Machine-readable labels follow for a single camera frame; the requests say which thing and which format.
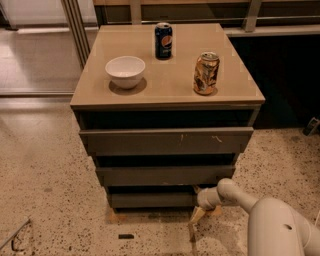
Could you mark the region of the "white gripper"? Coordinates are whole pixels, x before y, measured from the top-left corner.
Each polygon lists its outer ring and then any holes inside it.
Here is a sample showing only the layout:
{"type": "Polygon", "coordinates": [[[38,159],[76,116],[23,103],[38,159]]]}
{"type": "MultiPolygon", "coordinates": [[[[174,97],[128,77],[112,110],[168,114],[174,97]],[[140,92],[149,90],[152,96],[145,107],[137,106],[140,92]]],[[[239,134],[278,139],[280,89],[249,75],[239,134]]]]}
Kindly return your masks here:
{"type": "Polygon", "coordinates": [[[221,205],[223,197],[218,193],[216,187],[213,188],[200,188],[197,185],[193,185],[193,190],[197,194],[197,202],[200,206],[195,206],[192,212],[190,223],[197,223],[206,213],[206,211],[213,210],[217,205],[221,205]]]}

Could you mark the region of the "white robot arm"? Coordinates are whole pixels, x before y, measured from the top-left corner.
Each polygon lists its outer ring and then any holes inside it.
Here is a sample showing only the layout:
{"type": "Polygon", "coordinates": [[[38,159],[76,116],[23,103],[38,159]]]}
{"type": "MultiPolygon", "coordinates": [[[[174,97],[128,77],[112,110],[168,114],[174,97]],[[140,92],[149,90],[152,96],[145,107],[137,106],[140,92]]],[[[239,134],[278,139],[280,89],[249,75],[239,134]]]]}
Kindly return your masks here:
{"type": "Polygon", "coordinates": [[[258,199],[229,178],[195,191],[192,224],[218,205],[239,206],[248,214],[248,256],[320,256],[320,229],[284,201],[258,199]]]}

